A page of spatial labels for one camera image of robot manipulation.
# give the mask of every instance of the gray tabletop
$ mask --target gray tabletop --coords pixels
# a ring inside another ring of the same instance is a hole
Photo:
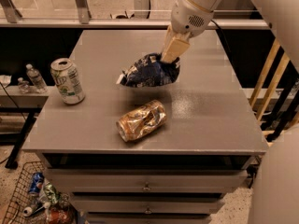
[[[165,31],[84,31],[71,59],[85,100],[65,105],[52,89],[23,149],[67,153],[263,154],[267,144],[214,31],[192,39],[176,83],[159,88],[116,84],[122,68],[160,52]],[[167,123],[139,142],[125,143],[116,121],[153,99]]]

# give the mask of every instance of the blue can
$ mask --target blue can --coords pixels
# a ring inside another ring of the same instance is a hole
[[[43,187],[45,177],[42,173],[34,173],[32,175],[32,182],[29,188],[28,193],[33,196],[38,196],[40,190]]]

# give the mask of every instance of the speckled floor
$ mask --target speckled floor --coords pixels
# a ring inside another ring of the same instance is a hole
[[[50,0],[14,0],[17,7],[21,7],[21,12],[25,18],[40,18],[42,16],[52,16],[55,18],[72,18],[77,16],[74,7],[74,0],[51,0],[52,7],[49,7]],[[120,15],[127,11],[130,16],[134,7],[133,0],[88,0],[91,13],[96,18],[110,18],[110,14]],[[175,0],[151,0],[151,17],[153,19],[167,19],[170,15],[170,9]],[[11,152],[12,146],[0,146],[0,161],[5,159]],[[5,168],[5,162],[0,164],[0,223],[3,214],[6,212],[6,205],[15,189],[21,168],[26,162],[38,161],[35,154],[20,152],[18,157],[18,168],[8,170]],[[225,205],[215,215],[212,215],[211,224],[245,224],[249,215],[252,189],[248,189],[248,183],[245,182],[242,187],[234,193],[227,194],[224,197]]]

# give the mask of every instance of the white can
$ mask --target white can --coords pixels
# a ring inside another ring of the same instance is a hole
[[[84,99],[78,69],[71,60],[61,58],[54,61],[50,65],[50,73],[65,103],[74,105]]]

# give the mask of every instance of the drawer knob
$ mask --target drawer knob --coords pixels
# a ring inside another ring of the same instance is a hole
[[[145,214],[151,214],[150,208],[148,207],[147,210],[144,213]]]
[[[143,191],[150,191],[150,185],[149,183],[146,183],[146,185],[142,188]]]

